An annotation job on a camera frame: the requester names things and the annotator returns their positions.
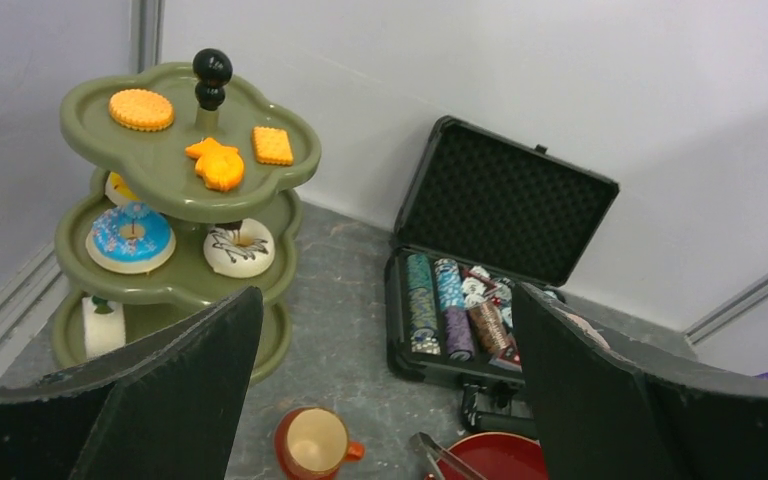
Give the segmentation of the white roll cake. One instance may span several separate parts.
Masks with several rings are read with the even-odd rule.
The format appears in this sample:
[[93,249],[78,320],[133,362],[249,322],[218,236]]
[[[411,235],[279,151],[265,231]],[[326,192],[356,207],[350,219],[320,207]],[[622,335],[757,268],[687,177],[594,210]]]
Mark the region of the white roll cake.
[[124,306],[96,296],[82,298],[84,349],[92,360],[126,344]]

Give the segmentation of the orange fish cookie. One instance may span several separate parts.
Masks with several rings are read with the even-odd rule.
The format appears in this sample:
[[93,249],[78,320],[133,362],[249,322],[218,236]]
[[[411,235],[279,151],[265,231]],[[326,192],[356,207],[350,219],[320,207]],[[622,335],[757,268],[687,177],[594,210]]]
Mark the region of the orange fish cookie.
[[210,190],[230,191],[244,178],[245,166],[239,150],[212,137],[187,146],[185,154],[195,161],[195,173]]

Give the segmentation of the yellow rectangular biscuit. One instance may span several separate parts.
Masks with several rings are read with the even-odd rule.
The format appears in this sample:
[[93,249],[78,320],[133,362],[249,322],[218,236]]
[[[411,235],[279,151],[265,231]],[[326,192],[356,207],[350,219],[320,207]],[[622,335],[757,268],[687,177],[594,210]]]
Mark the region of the yellow rectangular biscuit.
[[294,154],[289,134],[281,128],[255,126],[252,145],[256,161],[265,165],[292,166]]

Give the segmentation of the green three-tier dessert stand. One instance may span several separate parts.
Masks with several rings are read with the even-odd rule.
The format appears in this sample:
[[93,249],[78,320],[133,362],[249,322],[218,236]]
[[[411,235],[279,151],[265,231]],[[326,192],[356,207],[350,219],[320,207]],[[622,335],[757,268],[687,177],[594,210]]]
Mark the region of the green three-tier dessert stand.
[[[109,99],[132,88],[165,96],[174,107],[174,123],[156,132],[116,123],[108,112]],[[252,145],[255,126],[288,132],[294,154],[292,166],[256,161]],[[88,360],[83,297],[121,303],[129,342],[172,325],[236,290],[254,287],[263,297],[264,320],[251,379],[259,382],[271,375],[284,360],[292,337],[292,323],[282,297],[298,266],[295,240],[303,215],[296,190],[314,176],[322,155],[311,126],[236,76],[226,54],[207,48],[187,63],[163,63],[136,75],[80,84],[61,103],[60,128],[67,144],[96,168],[90,194],[61,219],[55,233],[58,264],[73,287],[54,317],[52,345],[61,365],[71,367]],[[206,137],[239,150],[245,172],[236,188],[210,190],[195,173],[195,161],[185,154],[185,148]],[[85,247],[93,221],[117,207],[105,196],[110,172],[121,175],[140,202],[164,216],[176,235],[171,258],[149,273],[108,271],[90,258]],[[247,279],[215,273],[203,254],[207,233],[216,224],[245,219],[263,223],[272,233],[276,244],[273,264]]]

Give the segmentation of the orange round cookie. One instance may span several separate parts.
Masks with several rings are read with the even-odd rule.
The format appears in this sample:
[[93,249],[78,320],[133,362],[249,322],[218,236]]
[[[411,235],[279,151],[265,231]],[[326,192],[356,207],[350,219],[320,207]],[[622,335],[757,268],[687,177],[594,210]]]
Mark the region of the orange round cookie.
[[147,89],[116,92],[109,99],[108,112],[119,125],[137,131],[161,131],[175,120],[172,103],[165,96]]

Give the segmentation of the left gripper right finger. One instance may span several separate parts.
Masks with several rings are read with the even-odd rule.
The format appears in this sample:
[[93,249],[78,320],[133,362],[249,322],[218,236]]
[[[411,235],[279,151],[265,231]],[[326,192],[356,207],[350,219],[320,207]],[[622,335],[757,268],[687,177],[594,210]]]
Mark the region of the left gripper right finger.
[[768,479],[768,379],[671,354],[512,291],[527,400],[553,479]]

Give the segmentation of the blue donut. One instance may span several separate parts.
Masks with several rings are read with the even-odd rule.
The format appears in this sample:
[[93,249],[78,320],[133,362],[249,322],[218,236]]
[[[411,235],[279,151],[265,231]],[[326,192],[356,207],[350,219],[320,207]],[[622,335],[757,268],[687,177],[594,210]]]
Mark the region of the blue donut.
[[107,209],[93,221],[85,240],[97,265],[125,275],[159,268],[176,246],[176,235],[166,218],[143,202]]

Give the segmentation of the yellow donut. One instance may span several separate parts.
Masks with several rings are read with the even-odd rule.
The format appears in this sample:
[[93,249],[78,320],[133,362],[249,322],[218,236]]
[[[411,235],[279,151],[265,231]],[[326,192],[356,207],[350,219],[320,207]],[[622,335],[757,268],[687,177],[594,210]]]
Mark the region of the yellow donut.
[[131,191],[124,178],[116,172],[110,172],[105,182],[105,196],[116,206],[124,206],[140,199]]

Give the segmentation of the small orange cup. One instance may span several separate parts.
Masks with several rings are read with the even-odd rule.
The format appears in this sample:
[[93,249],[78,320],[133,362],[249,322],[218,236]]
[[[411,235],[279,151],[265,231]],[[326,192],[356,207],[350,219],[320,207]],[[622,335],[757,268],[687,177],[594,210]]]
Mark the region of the small orange cup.
[[347,462],[364,458],[363,444],[350,438],[343,419],[324,407],[301,407],[280,420],[273,445],[287,479],[335,479]]

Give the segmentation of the white chocolate donut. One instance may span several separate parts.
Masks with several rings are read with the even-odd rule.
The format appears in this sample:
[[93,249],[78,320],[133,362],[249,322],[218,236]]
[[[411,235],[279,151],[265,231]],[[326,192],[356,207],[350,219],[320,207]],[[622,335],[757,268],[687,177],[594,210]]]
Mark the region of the white chocolate donut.
[[245,219],[214,225],[203,242],[203,254],[215,273],[247,279],[264,273],[273,264],[276,244],[263,223]]

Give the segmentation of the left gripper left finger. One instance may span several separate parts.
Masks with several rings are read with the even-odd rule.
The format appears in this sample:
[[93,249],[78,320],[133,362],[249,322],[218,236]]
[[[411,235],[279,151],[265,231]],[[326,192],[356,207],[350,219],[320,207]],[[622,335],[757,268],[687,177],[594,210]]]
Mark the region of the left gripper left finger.
[[85,364],[0,388],[0,479],[221,479],[264,319],[254,287]]

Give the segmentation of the metal tongs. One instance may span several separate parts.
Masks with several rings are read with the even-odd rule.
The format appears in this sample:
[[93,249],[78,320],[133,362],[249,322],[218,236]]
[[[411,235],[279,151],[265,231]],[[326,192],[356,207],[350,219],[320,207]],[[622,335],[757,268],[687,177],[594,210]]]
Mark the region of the metal tongs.
[[442,462],[465,479],[486,480],[484,475],[442,447],[425,432],[413,434],[409,439],[409,445],[416,455],[431,468],[437,479],[445,479],[445,474],[439,465]]

